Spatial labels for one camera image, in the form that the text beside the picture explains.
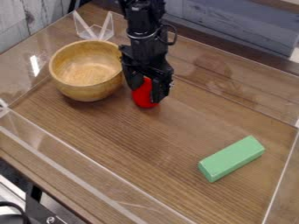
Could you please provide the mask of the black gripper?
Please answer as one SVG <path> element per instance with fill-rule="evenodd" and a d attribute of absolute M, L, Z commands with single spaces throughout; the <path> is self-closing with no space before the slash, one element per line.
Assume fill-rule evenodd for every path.
<path fill-rule="evenodd" d="M 129 32 L 129 44 L 121 45 L 121 66 L 126 85 L 137 90 L 144 84 L 144 76 L 150 79 L 150 101 L 158 103 L 169 94 L 173 68 L 166 62 L 168 47 L 174 42 L 168 41 L 166 31 L 152 33 Z"/>

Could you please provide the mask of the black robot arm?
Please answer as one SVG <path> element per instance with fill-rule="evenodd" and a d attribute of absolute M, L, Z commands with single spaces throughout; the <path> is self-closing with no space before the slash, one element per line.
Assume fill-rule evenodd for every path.
<path fill-rule="evenodd" d="M 164 0 L 117 1 L 129 39 L 129 45 L 118 46 L 125 83 L 134 104 L 152 108 L 168 96 L 173 82 L 173 68 L 165 56 L 176 43 L 177 31 L 162 20 Z"/>

